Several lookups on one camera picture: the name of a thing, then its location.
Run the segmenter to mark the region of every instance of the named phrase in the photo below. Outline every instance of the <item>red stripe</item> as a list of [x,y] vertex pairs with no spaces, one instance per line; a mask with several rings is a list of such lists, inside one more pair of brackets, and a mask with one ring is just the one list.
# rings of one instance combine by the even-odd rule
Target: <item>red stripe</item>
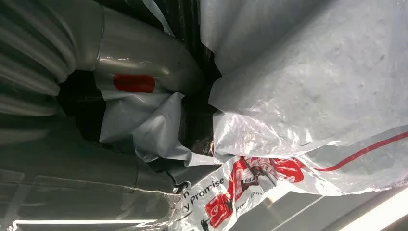
[[367,148],[364,148],[364,149],[362,149],[362,150],[360,150],[360,151],[354,153],[353,155],[351,155],[351,156],[349,156],[349,157],[343,159],[343,160],[340,161],[338,164],[336,164],[336,165],[334,165],[334,166],[332,166],[332,167],[328,167],[328,168],[315,168],[315,170],[317,170],[317,171],[322,171],[322,172],[330,172],[330,171],[338,170],[339,168],[343,167],[343,166],[346,165],[347,163],[349,163],[349,162],[351,162],[351,161],[353,161],[353,160],[359,158],[360,156],[362,156],[362,155],[364,155],[364,154],[366,154],[366,153],[368,153],[368,152],[371,152],[372,150],[375,150],[375,149],[377,149],[377,148],[386,146],[386,145],[391,144],[391,143],[393,143],[393,142],[395,142],[395,141],[401,140],[401,139],[403,139],[403,138],[405,138],[405,137],[408,137],[408,131],[406,131],[406,132],[404,132],[404,133],[402,133],[402,134],[396,135],[396,136],[394,136],[394,137],[388,138],[388,139],[386,139],[386,140],[380,141],[380,142],[378,142],[378,143],[375,143],[375,144],[373,144],[373,145],[371,145],[371,146],[368,146]]

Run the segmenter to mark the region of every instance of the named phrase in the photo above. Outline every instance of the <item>red sticker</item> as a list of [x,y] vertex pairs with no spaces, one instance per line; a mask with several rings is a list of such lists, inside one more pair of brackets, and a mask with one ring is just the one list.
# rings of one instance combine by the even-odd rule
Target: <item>red sticker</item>
[[115,74],[114,85],[116,89],[121,91],[152,93],[154,78],[148,75]]

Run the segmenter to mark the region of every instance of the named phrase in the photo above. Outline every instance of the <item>white plastic bag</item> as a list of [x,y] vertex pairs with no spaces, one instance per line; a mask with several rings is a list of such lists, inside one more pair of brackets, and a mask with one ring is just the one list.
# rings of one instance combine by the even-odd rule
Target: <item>white plastic bag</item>
[[247,1],[223,15],[202,3],[203,24],[230,23],[203,31],[223,74],[209,99],[223,112],[216,152],[288,158],[408,124],[405,1],[285,2]]
[[221,164],[179,142],[183,94],[164,93],[159,85],[153,93],[120,91],[113,74],[96,73],[95,80],[106,101],[101,143],[131,139],[135,154],[145,162],[162,157],[183,160],[186,166]]
[[317,148],[295,158],[300,164],[293,175],[302,175],[303,179],[293,182],[292,190],[344,195],[405,185],[408,180],[407,149],[408,126],[391,129],[349,146]]

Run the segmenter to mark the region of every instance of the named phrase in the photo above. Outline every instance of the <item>fluorescent light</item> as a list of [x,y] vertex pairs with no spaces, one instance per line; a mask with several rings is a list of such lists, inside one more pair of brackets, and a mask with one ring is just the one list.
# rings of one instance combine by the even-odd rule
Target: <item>fluorescent light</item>
[[17,230],[19,224],[30,225],[96,225],[96,224],[140,224],[150,223],[157,220],[15,220],[13,231]]
[[289,191],[287,189],[281,188],[281,187],[275,187],[273,188],[270,193],[268,193],[268,198],[271,200],[271,202],[277,202],[279,199],[281,199],[284,195],[286,195]]
[[380,231],[408,214],[408,188],[394,195],[340,231]]

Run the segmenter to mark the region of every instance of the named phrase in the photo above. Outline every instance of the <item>red printed logo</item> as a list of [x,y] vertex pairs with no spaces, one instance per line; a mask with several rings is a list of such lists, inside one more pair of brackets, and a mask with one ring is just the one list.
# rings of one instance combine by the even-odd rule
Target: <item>red printed logo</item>
[[205,211],[210,218],[210,225],[217,228],[225,219],[231,216],[232,202],[227,195],[218,195],[208,202]]
[[304,178],[301,168],[306,167],[296,158],[290,159],[273,159],[278,177],[283,177],[290,183],[301,182]]

